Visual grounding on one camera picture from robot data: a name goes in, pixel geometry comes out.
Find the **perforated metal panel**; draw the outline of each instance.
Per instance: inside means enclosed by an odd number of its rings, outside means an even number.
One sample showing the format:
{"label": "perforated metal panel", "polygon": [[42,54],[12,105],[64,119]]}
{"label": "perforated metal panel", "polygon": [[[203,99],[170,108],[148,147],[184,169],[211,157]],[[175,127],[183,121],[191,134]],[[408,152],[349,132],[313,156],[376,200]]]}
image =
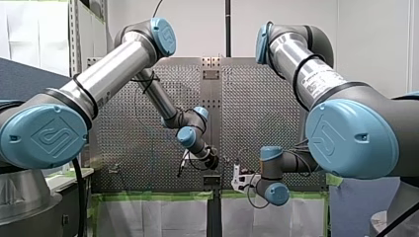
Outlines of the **perforated metal panel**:
{"label": "perforated metal panel", "polygon": [[[292,87],[253,58],[224,59],[221,65],[221,154],[257,171],[262,146],[281,145],[288,149],[297,143],[299,110]],[[224,176],[224,188],[230,188],[231,167],[225,169]],[[321,173],[309,178],[285,174],[285,183],[294,191],[326,189]]]}
{"label": "perforated metal panel", "polygon": [[[290,148],[296,143],[299,111],[291,86],[253,58],[222,58],[219,69],[219,79],[203,80],[203,71],[208,69],[201,58],[169,58],[154,67],[177,107],[201,104],[211,112],[206,135],[210,139],[206,139],[219,146],[218,172],[223,187],[229,189],[236,158],[243,167],[257,170],[262,146]],[[97,144],[92,146],[101,154],[102,165],[94,175],[94,192],[203,189],[199,171],[186,169],[176,178],[184,149],[176,131],[161,126],[159,114],[136,83],[122,88],[102,108],[95,124]],[[294,191],[326,187],[322,174],[286,175],[286,183]]]}
{"label": "perforated metal panel", "polygon": [[[200,65],[199,58],[172,58],[153,68],[177,107],[199,104]],[[97,121],[102,168],[94,177],[95,192],[202,190],[199,171],[186,169],[176,177],[184,148],[175,130],[161,126],[160,115],[136,83],[123,87]]]}

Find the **robotic arm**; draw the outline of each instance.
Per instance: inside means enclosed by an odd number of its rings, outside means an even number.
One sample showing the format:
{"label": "robotic arm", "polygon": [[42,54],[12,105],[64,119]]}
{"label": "robotic arm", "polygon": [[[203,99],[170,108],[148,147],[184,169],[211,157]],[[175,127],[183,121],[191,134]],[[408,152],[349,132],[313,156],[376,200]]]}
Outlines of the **robotic arm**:
{"label": "robotic arm", "polygon": [[[268,23],[259,31],[256,59],[290,82],[308,111],[308,150],[290,154],[281,147],[263,147],[259,184],[239,186],[256,187],[258,195],[281,205],[289,196],[282,173],[306,172],[308,167],[314,171],[317,164],[344,178],[419,176],[412,165],[419,152],[419,133],[414,132],[419,124],[418,94],[388,99],[366,83],[346,81],[332,69],[331,43],[316,27]],[[232,181],[236,190],[240,176],[238,171]]]}
{"label": "robotic arm", "polygon": [[214,169],[217,158],[202,140],[208,111],[196,107],[180,119],[160,83],[145,69],[175,50],[175,34],[169,23],[153,18],[124,28],[112,52],[60,89],[46,89],[25,103],[3,102],[0,167],[47,169],[74,159],[99,109],[135,78],[144,89],[147,87],[147,96],[165,126],[180,128],[180,142]]}

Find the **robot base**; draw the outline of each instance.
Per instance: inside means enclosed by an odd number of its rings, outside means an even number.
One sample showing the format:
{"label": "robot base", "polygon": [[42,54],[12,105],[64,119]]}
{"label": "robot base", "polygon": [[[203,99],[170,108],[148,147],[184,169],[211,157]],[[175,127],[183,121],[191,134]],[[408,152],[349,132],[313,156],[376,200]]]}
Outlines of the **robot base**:
{"label": "robot base", "polygon": [[41,170],[0,175],[1,236],[61,237],[60,194],[50,194]]}

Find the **light blue joint cap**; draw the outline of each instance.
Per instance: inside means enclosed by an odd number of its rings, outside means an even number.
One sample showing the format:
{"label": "light blue joint cap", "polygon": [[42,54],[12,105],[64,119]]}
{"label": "light blue joint cap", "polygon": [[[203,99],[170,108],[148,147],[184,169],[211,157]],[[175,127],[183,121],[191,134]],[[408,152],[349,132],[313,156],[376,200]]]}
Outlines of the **light blue joint cap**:
{"label": "light blue joint cap", "polygon": [[178,132],[178,140],[185,148],[190,148],[197,140],[197,134],[192,127],[184,126]]}
{"label": "light blue joint cap", "polygon": [[350,100],[330,100],[308,115],[305,134],[316,162],[344,178],[377,179],[398,161],[398,142],[389,124],[371,108]]}
{"label": "light blue joint cap", "polygon": [[163,127],[166,127],[166,128],[167,128],[166,121],[164,120],[164,118],[163,118],[163,117],[160,117],[160,122],[161,122],[161,125],[162,125]]}
{"label": "light blue joint cap", "polygon": [[176,36],[173,28],[164,18],[152,18],[151,33],[154,41],[164,56],[171,56],[176,51]]}
{"label": "light blue joint cap", "polygon": [[273,183],[265,190],[265,200],[273,205],[284,205],[290,199],[290,191],[282,183]]}
{"label": "light blue joint cap", "polygon": [[206,119],[209,118],[209,111],[207,111],[207,109],[205,109],[204,107],[195,107],[194,111],[196,111],[198,114],[200,114]]}
{"label": "light blue joint cap", "polygon": [[0,153],[24,169],[48,169],[74,159],[83,148],[87,127],[68,107],[45,104],[9,118],[0,129]]}
{"label": "light blue joint cap", "polygon": [[280,158],[283,154],[283,147],[281,146],[264,146],[261,148],[261,161],[269,161]]}
{"label": "light blue joint cap", "polygon": [[256,62],[266,64],[266,50],[268,46],[268,36],[266,35],[266,25],[263,25],[256,39]]}
{"label": "light blue joint cap", "polygon": [[406,96],[419,96],[419,91],[407,93]]}

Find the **small sticker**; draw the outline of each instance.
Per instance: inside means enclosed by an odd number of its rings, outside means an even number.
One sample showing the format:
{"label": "small sticker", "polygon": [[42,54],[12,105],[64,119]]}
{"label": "small sticker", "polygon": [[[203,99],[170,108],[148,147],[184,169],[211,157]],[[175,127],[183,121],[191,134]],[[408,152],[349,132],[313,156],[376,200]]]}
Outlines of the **small sticker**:
{"label": "small sticker", "polygon": [[346,82],[341,75],[333,71],[330,67],[324,67],[323,70],[313,72],[311,75],[302,79],[301,85],[314,99],[317,99],[317,97],[326,91]]}

